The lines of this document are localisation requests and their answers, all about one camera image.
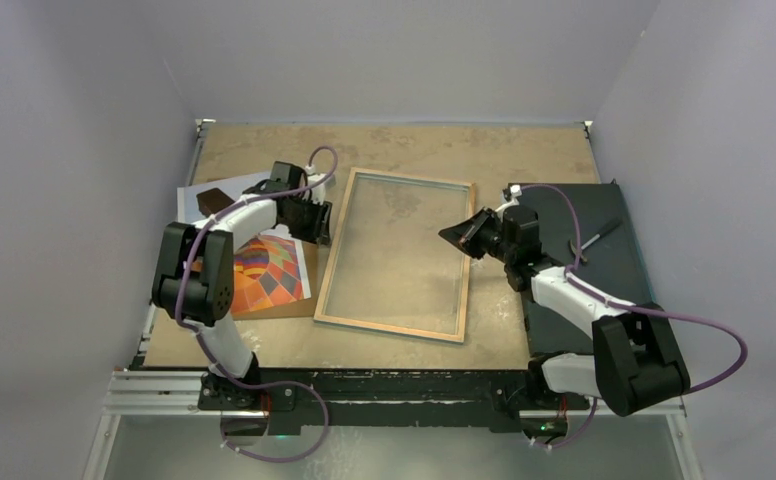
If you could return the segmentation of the brown cardboard backing board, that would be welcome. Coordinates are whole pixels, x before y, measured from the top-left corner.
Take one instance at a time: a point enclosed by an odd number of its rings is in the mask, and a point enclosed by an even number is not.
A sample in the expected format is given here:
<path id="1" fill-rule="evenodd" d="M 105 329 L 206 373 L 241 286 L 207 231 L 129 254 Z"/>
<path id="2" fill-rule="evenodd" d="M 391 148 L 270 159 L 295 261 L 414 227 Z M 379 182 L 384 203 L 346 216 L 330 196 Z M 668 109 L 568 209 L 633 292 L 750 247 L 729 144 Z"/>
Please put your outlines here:
<path id="1" fill-rule="evenodd" d="M 317 281 L 317 247 L 279 227 L 267 230 L 234 255 L 236 320 L 304 317 L 312 314 Z"/>

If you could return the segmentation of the hot air balloon photo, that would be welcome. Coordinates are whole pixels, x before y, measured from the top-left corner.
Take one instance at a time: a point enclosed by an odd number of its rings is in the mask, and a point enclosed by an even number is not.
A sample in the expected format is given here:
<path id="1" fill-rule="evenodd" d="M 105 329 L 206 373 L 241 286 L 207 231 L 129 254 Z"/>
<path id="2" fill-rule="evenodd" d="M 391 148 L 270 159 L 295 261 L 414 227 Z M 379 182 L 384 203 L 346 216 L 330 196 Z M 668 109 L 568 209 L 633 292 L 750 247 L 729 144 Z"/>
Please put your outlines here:
<path id="1" fill-rule="evenodd" d="M 218 189 L 235 199 L 243 190 L 268 177 L 265 171 L 179 187 L 177 220 L 193 223 L 205 218 L 198 199 L 202 192 Z M 318 293 L 317 273 L 316 245 L 293 239 L 283 226 L 263 231 L 234 255 L 233 318 L 259 320 L 313 315 Z"/>

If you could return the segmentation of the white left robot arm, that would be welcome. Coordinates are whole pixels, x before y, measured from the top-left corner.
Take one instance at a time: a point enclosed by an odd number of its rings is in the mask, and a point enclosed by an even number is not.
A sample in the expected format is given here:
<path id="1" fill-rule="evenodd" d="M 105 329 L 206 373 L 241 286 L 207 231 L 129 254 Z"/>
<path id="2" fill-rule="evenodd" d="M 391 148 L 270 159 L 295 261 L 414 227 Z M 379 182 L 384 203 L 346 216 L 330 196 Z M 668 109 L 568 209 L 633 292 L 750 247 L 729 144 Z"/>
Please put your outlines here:
<path id="1" fill-rule="evenodd" d="M 152 303 L 197 339 L 210 372 L 226 379 L 223 395 L 236 408 L 256 405 L 262 382 L 257 356 L 241 340 L 231 314 L 234 255 L 277 226 L 298 240 L 326 239 L 332 205 L 325 196 L 333 179 L 332 171 L 322 173 L 313 164 L 277 161 L 268 178 L 222 210 L 199 222 L 174 221 L 163 231 Z"/>

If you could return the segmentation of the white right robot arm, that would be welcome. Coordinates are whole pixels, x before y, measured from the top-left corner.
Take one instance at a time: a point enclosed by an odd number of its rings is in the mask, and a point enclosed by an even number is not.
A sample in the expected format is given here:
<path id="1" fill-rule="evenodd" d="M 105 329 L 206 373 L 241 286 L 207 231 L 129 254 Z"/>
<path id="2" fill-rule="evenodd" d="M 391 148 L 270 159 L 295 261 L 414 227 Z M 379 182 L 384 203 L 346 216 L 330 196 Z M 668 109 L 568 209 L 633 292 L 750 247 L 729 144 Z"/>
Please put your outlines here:
<path id="1" fill-rule="evenodd" d="M 589 354 L 555 351 L 530 361 L 525 392 L 533 404 L 548 407 L 563 394 L 578 394 L 625 417 L 689 391 L 687 365 L 664 311 L 576 277 L 544 249 L 533 209 L 483 208 L 438 235 L 470 258 L 499 260 L 514 291 L 591 341 Z"/>

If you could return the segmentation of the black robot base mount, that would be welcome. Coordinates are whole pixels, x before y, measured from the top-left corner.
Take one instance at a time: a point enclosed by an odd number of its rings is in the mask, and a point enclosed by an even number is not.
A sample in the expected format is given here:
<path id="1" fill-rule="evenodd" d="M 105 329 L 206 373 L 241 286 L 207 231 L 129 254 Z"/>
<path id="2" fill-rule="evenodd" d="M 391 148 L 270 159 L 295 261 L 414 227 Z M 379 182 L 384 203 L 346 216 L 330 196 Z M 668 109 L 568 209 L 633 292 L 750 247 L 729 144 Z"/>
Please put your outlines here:
<path id="1" fill-rule="evenodd" d="M 576 394 L 543 390 L 528 370 L 384 370 L 261 367 L 243 387 L 201 377 L 197 407 L 227 417 L 255 414 L 272 435 L 305 426 L 475 427 L 538 433 L 533 419 L 585 413 Z"/>

